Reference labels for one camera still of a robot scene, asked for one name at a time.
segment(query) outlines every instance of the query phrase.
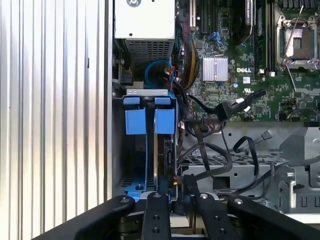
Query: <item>capacitor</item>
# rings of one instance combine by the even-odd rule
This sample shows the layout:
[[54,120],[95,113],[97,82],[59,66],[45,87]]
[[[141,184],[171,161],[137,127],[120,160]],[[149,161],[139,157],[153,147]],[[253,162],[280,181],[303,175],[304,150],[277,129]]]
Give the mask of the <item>capacitor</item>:
[[234,82],[232,87],[233,87],[233,89],[237,89],[239,87],[239,84],[237,82]]

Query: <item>ribbed metal panel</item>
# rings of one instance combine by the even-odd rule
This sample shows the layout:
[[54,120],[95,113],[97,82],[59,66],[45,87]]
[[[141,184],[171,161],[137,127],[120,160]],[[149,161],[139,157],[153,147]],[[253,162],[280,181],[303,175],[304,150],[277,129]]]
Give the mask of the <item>ribbed metal panel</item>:
[[0,0],[0,233],[104,201],[105,1]]

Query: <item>cpu socket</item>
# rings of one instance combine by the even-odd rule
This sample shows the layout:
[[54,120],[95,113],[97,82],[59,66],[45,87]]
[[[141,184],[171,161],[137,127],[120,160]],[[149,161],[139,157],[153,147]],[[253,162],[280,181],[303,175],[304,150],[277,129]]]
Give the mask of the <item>cpu socket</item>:
[[278,20],[276,30],[278,65],[282,71],[286,66],[289,69],[318,70],[320,66],[315,17],[298,19],[297,23],[296,21],[297,19],[286,19],[283,15]]

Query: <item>blue drive bracket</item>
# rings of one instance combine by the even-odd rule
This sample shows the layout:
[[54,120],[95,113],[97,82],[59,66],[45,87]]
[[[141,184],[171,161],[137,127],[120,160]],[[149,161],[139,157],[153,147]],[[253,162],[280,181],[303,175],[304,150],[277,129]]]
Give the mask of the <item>blue drive bracket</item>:
[[131,183],[131,186],[126,186],[124,190],[129,197],[132,197],[135,202],[140,200],[140,196],[146,191],[145,179],[143,177],[135,177]]
[[147,190],[148,180],[148,136],[146,108],[140,108],[140,97],[124,97],[125,132],[127,135],[145,135],[145,154],[136,152],[134,160],[134,178],[130,186],[124,188],[127,195],[136,202],[140,195]]
[[156,97],[154,113],[154,131],[156,134],[175,134],[176,111],[171,107],[170,97]]
[[125,132],[127,135],[144,135],[147,134],[146,108],[139,109],[139,97],[125,97],[123,105],[132,108],[125,110]]

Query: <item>heatsink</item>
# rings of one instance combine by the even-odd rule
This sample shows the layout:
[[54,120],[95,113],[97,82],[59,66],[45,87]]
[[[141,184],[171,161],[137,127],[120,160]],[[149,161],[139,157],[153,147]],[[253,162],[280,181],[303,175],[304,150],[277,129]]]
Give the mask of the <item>heatsink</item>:
[[228,57],[221,55],[204,57],[202,80],[204,82],[226,82],[228,80]]

